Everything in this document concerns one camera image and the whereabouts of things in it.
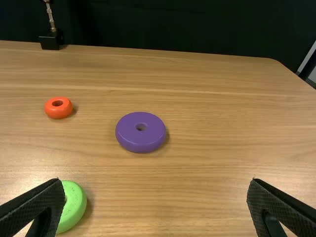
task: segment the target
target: orange ring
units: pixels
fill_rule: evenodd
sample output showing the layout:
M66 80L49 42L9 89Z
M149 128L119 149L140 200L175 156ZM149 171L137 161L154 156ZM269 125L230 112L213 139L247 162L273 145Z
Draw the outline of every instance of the orange ring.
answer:
M52 119L63 119L71 114L73 105L67 97L54 97L45 103L44 110Z

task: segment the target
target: black background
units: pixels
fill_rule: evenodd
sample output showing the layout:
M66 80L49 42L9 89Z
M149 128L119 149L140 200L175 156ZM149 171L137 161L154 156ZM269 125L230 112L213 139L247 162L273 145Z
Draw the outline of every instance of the black background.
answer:
M55 0L68 44L269 57L296 71L316 40L315 0ZM0 1L0 39L38 41L40 0Z

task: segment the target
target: wooden table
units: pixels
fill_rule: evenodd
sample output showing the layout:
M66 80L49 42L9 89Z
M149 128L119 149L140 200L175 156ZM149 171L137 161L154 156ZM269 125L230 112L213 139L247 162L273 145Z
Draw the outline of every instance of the wooden table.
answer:
M0 203L78 182L87 210L60 236L254 237L253 177L316 206L316 91L275 60L9 41L0 55ZM54 96L76 114L49 119ZM133 111L165 122L161 149L118 145Z

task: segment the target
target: green disc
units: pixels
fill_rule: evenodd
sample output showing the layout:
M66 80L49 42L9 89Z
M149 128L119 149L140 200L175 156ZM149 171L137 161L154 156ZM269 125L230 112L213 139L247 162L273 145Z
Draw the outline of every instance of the green disc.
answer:
M72 181L62 181L65 191L65 205L56 234L71 229L81 219L87 206L87 196L82 187Z

